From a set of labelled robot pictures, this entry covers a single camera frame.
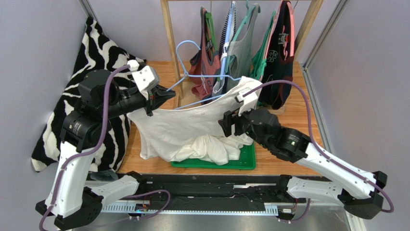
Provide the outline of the red tank top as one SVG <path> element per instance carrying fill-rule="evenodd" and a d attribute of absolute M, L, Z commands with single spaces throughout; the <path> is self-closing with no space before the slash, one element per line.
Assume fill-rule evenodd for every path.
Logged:
<path fill-rule="evenodd" d="M 189 75 L 197 75 L 198 77 L 190 77 L 193 82 L 191 88 L 192 93 L 198 96 L 200 100 L 210 98 L 214 86 L 215 75 L 220 74 L 220 57 L 218 51 L 209 45 L 207 38 L 207 26 L 205 22 L 205 13 L 207 10 L 204 7 L 200 9 L 201 16 L 201 42 L 200 50 L 190 59 L 191 68 L 188 71 Z"/>

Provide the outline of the green plastic hanger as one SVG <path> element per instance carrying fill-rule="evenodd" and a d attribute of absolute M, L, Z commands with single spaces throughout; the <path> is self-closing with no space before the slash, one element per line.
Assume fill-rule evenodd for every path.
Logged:
<path fill-rule="evenodd" d="M 210 12 L 205 13 L 205 22 L 207 26 L 207 38 L 209 40 L 209 45 L 207 45 L 207 49 L 210 48 L 210 46 L 212 46 L 214 48 L 214 51 L 218 51 L 217 43 L 215 39 L 215 30 L 214 30 L 214 22 L 213 22 L 212 13 Z"/>

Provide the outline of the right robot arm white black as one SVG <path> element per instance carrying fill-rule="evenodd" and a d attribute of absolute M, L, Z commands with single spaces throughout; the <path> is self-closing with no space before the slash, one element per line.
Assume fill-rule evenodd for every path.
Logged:
<path fill-rule="evenodd" d="M 245 135 L 278 159 L 308 167 L 326 178 L 326 181 L 307 180 L 282 175 L 277 193 L 294 199 L 334 203 L 363 219 L 372 219 L 382 211 L 385 173 L 364 171 L 343 162 L 306 134 L 282 126 L 267 109 L 252 109 L 242 114 L 238 110 L 226 111 L 218 123 L 226 137 Z"/>

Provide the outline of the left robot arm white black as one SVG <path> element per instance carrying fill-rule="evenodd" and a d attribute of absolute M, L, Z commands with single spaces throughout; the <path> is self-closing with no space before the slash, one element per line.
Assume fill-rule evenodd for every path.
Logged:
<path fill-rule="evenodd" d="M 115 72 L 99 69 L 86 74 L 78 85 L 80 100 L 66 116 L 61 129 L 58 171 L 47 199 L 36 204 L 44 217 L 53 216 L 62 231 L 91 224 L 102 209 L 120 199 L 136 198 L 145 178 L 130 172 L 99 187 L 85 185 L 89 168 L 102 146 L 110 120 L 142 109 L 148 116 L 176 93 L 159 85 L 156 71 L 146 66 L 132 71 L 136 86 L 121 90 Z"/>

